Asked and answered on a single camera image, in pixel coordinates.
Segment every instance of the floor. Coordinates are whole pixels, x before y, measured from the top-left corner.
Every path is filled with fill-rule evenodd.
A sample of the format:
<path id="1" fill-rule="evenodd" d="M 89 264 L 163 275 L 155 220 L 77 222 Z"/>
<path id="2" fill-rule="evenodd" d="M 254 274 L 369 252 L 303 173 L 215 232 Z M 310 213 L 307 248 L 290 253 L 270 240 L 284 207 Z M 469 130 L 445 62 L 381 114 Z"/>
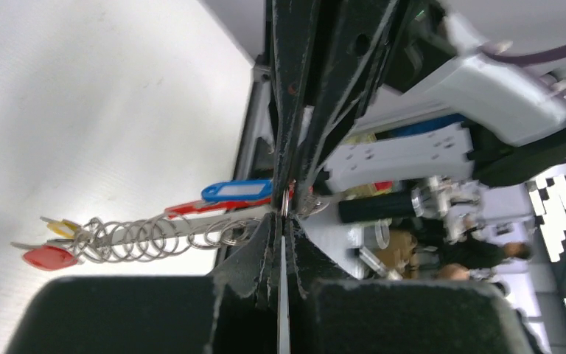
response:
<path id="1" fill-rule="evenodd" d="M 147 218 L 230 178 L 251 66 L 197 0 L 0 0 L 0 353 L 50 279 L 212 268 L 191 250 L 44 272 L 9 243 L 51 237 L 41 215 Z"/>

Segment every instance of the spring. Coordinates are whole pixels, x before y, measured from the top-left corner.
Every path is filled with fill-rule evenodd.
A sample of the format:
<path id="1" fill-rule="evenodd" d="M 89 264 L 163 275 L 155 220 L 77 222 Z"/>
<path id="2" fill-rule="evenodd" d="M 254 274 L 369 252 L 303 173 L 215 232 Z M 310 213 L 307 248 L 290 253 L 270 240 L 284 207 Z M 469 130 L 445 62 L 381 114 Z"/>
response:
<path id="1" fill-rule="evenodd" d="M 138 221 L 103 222 L 92 218 L 75 233 L 69 251 L 78 260 L 93 263 L 150 262 L 178 256 L 188 249 L 218 249 L 238 246 L 250 238 L 266 209 L 253 208 L 209 218 L 172 221 L 169 215 Z M 219 232 L 217 240 L 212 234 Z M 196 235 L 204 241 L 196 241 Z"/>

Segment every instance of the screw hole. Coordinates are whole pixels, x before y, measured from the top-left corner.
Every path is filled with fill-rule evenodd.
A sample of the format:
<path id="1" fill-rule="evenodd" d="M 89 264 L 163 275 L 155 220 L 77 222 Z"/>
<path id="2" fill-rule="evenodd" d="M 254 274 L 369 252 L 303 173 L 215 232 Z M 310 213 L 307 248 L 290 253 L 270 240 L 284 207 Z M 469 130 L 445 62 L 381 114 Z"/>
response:
<path id="1" fill-rule="evenodd" d="M 370 38 L 361 33 L 354 40 L 354 53 L 358 57 L 364 56 L 370 50 Z"/>

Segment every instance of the red key tag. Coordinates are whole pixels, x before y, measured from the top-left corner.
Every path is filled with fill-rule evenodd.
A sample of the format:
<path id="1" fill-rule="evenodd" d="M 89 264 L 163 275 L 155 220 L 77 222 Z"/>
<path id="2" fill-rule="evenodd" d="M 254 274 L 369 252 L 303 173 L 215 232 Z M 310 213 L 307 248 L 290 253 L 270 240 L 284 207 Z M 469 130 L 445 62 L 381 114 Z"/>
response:
<path id="1" fill-rule="evenodd" d="M 69 251 L 47 245 L 23 254 L 23 260 L 43 271 L 56 271 L 77 264 L 77 259 Z"/>

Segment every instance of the wire coil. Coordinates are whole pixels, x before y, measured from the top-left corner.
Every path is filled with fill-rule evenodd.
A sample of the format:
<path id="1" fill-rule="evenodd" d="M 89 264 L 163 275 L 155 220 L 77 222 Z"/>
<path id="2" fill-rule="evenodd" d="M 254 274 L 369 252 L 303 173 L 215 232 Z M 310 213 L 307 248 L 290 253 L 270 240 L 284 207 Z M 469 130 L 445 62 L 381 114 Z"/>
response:
<path id="1" fill-rule="evenodd" d="M 189 229 L 186 232 L 167 217 L 168 214 L 162 214 L 138 221 L 106 223 L 92 218 L 75 234 L 69 251 L 78 260 L 93 263 L 146 263 L 178 256 L 190 248 L 212 250 L 223 245 L 238 246 L 248 241 L 259 222 L 258 218 L 226 218 L 209 225 L 192 226 L 190 219 L 179 216 Z M 211 236 L 214 232 L 220 233 L 218 240 Z M 202 243 L 196 241 L 196 235 L 200 234 Z"/>

